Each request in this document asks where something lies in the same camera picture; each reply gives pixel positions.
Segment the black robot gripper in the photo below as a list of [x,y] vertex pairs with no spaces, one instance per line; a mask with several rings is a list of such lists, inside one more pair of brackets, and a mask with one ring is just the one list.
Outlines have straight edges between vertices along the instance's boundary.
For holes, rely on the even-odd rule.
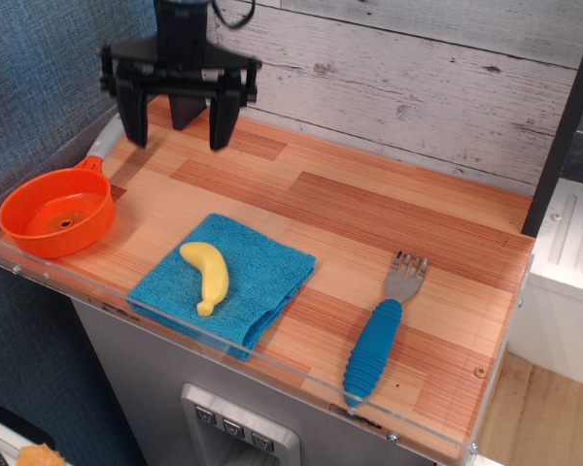
[[[210,104],[210,149],[224,149],[231,138],[240,108],[257,100],[255,57],[221,49],[207,39],[208,12],[212,10],[229,29],[239,29],[253,17],[256,4],[234,23],[227,22],[215,1],[155,1],[156,33],[147,39],[105,44],[101,58],[100,87],[116,96],[126,137],[144,148],[148,142],[148,96],[140,82],[118,74],[125,64],[145,79],[193,80],[204,70],[221,70]],[[246,77],[241,79],[241,72]]]

